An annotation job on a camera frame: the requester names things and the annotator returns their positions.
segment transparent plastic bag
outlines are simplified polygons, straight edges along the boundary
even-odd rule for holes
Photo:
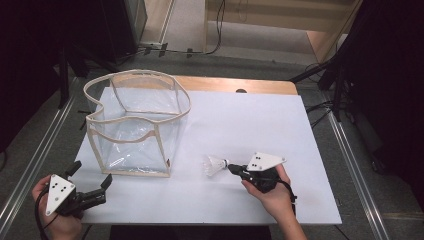
[[[131,70],[88,82],[87,135],[103,173],[170,177],[191,109],[188,93],[167,74]]]

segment white table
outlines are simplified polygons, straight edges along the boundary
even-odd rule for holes
[[[247,164],[254,152],[287,159],[284,164],[298,196],[301,224],[340,224],[331,191],[300,96],[190,91],[192,110],[170,178],[113,176],[107,202],[85,212],[96,224],[275,223],[241,179],[229,171],[207,177],[207,155]],[[71,180],[77,191],[99,188],[100,172],[87,137],[76,157],[82,167]]]

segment hand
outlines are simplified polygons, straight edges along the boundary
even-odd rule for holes
[[[283,165],[277,165],[275,168],[281,180],[290,184],[290,178],[287,176]],[[265,210],[275,218],[284,233],[284,239],[306,239],[302,227],[293,213],[290,191],[282,183],[277,183],[275,188],[267,193],[262,193],[246,180],[243,180],[242,184],[251,195],[261,201]]]
[[[287,176],[283,165],[277,165],[275,168],[281,180],[290,184],[290,178]],[[251,195],[261,201],[265,210],[277,219],[277,221],[282,220],[280,218],[284,218],[287,214],[294,215],[290,200],[290,192],[282,183],[277,183],[273,190],[265,194],[260,192],[255,186],[246,180],[243,180],[242,184]]]
[[[35,187],[32,189],[32,197],[34,201],[38,198],[46,183],[50,181],[50,175],[41,179]],[[46,216],[48,194],[41,198],[39,205],[39,212],[42,216],[44,224],[49,224],[48,229],[52,234],[53,239],[77,239],[79,233],[82,230],[81,219],[73,216],[57,216],[57,213],[53,213],[50,216]]]

